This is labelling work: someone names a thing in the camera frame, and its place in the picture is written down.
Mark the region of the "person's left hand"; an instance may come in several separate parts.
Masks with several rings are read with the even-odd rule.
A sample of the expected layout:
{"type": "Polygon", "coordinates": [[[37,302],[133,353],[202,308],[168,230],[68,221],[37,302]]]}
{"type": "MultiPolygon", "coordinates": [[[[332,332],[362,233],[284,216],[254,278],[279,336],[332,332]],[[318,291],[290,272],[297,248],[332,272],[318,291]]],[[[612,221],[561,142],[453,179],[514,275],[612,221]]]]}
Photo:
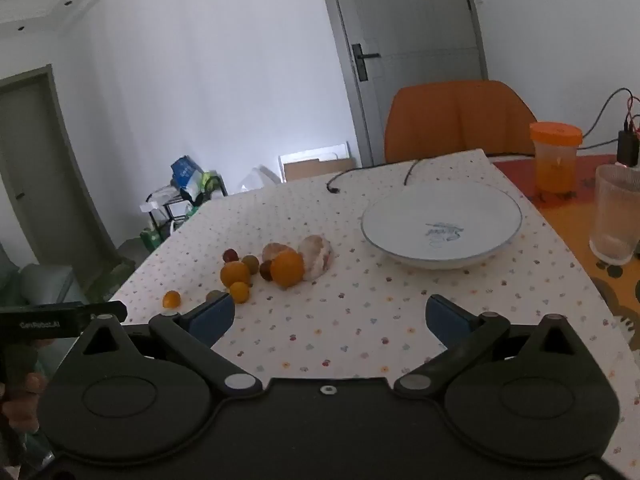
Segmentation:
{"type": "Polygon", "coordinates": [[[14,346],[1,351],[1,414],[17,434],[34,434],[39,429],[38,404],[46,390],[48,376],[36,363],[32,370],[16,377],[20,363],[14,346]]]}

